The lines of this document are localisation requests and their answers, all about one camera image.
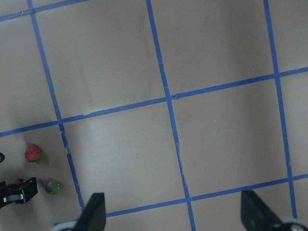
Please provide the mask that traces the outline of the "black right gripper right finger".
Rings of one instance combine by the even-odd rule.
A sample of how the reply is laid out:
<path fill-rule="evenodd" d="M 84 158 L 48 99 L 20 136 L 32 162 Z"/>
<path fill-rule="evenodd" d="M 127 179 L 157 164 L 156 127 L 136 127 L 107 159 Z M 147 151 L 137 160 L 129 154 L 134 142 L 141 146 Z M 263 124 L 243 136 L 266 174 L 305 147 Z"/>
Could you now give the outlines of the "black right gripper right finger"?
<path fill-rule="evenodd" d="M 241 192 L 241 222 L 246 231 L 285 231 L 279 217 L 254 191 Z"/>

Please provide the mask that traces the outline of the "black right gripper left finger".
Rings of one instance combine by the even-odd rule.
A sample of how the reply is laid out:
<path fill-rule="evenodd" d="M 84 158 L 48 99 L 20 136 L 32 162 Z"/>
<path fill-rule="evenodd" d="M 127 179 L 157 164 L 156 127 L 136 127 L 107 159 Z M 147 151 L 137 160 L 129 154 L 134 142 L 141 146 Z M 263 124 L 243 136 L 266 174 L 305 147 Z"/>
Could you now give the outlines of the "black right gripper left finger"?
<path fill-rule="evenodd" d="M 106 226 L 105 196 L 93 193 L 74 225 L 75 231 L 103 231 Z"/>

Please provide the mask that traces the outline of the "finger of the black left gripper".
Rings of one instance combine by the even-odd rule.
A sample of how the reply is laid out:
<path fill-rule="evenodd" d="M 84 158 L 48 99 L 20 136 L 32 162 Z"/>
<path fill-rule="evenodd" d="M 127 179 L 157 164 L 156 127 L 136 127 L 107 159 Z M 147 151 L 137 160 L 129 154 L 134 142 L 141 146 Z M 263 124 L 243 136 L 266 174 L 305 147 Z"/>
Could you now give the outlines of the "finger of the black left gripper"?
<path fill-rule="evenodd" d="M 25 204 L 38 193 L 37 178 L 32 177 L 11 186 L 9 202 Z"/>

